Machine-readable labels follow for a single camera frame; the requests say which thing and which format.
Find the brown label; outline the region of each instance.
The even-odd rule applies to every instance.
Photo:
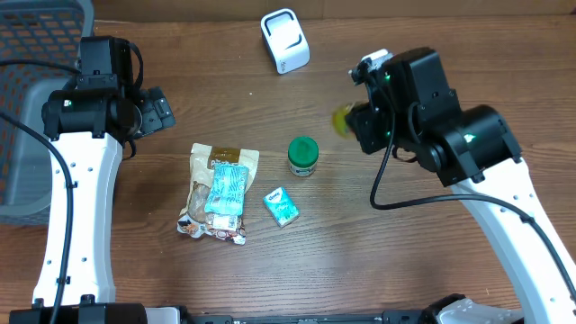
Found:
[[[208,157],[208,168],[214,169],[216,163],[238,163],[240,160],[239,148],[215,148],[212,147]]]

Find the white and black device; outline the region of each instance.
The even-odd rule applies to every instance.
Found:
[[[51,103],[50,111],[45,115],[47,135],[54,141],[50,150],[53,153],[53,195],[44,265],[34,289],[32,308],[13,310],[10,323],[47,323],[48,313],[56,308],[59,313],[54,323],[74,324],[576,322],[576,296],[572,284],[576,265],[537,199],[527,164],[503,118],[486,106],[463,112],[454,89],[447,86],[439,57],[432,49],[417,49],[396,57],[389,56],[386,51],[386,59],[369,56],[351,71],[351,75],[357,84],[366,84],[370,103],[353,109],[346,117],[346,123],[361,142],[364,152],[387,148],[374,181],[372,206],[390,210],[424,203],[463,201],[507,272],[522,310],[483,306],[457,294],[424,310],[386,310],[375,316],[301,318],[192,317],[185,307],[146,309],[139,303],[115,303],[110,264],[112,191],[122,160],[122,144],[127,134],[136,133],[137,115],[142,112],[131,107],[119,112],[118,107],[129,107],[128,103],[109,100],[109,104],[101,105],[92,101],[93,107],[105,107],[106,118],[99,119],[101,116],[96,110],[85,115],[92,123],[73,122],[70,113],[78,113],[78,110],[70,107],[78,101],[82,107],[90,105],[87,100],[82,101],[83,96],[66,94],[56,95],[58,104]],[[130,87],[125,87],[124,92],[126,90],[130,91]],[[90,90],[86,95],[118,99],[103,96],[99,89]],[[51,124],[55,121],[58,121],[57,126]],[[436,172],[454,195],[387,205],[376,203],[375,191],[392,147],[414,152],[418,162]],[[70,190],[74,192],[72,202],[67,196]],[[70,225],[65,215],[71,205],[74,214],[82,214],[82,217],[74,218],[69,253],[63,254],[62,251],[67,250],[65,237]],[[67,266],[64,276],[61,264]],[[65,288],[62,296],[59,296],[59,287]]]

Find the green light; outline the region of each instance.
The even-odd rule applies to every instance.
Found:
[[[472,134],[466,134],[464,135],[464,139],[466,140],[466,143],[470,143],[471,141],[473,141],[476,138],[476,136],[472,135]]]

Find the small blue package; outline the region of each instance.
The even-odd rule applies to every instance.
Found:
[[[248,168],[230,164],[214,165],[214,182],[205,212],[240,216],[244,211],[244,193],[248,181]]]
[[[282,187],[264,197],[264,204],[281,228],[295,221],[300,215],[298,208]]]

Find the barcode label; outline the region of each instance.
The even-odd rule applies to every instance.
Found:
[[[238,216],[215,214],[212,226],[216,230],[236,230],[238,226]]]

